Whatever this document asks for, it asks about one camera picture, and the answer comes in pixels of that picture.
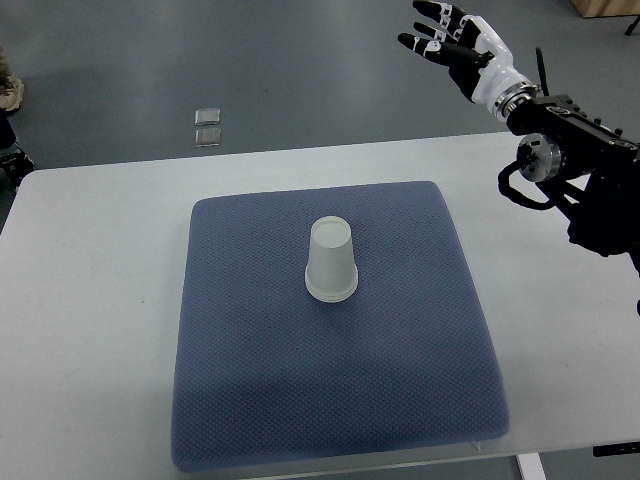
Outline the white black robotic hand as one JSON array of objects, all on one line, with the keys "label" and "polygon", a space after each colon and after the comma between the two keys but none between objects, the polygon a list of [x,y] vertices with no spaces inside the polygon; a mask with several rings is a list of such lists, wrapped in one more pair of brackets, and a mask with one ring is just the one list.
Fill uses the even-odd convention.
[{"label": "white black robotic hand", "polygon": [[519,103],[534,97],[533,82],[516,70],[512,52],[483,17],[440,1],[414,1],[412,7],[432,23],[416,22],[412,33],[398,35],[399,43],[447,68],[467,100],[505,122]]}]

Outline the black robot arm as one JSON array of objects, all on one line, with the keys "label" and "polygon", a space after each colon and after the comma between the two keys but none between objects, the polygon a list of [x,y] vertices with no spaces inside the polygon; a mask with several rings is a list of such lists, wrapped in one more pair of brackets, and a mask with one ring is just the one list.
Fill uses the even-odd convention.
[{"label": "black robot arm", "polygon": [[550,95],[536,50],[540,97],[508,108],[520,135],[516,159],[498,175],[499,192],[532,210],[558,209],[568,240],[603,257],[627,254],[639,267],[639,144],[589,118],[567,95]]}]

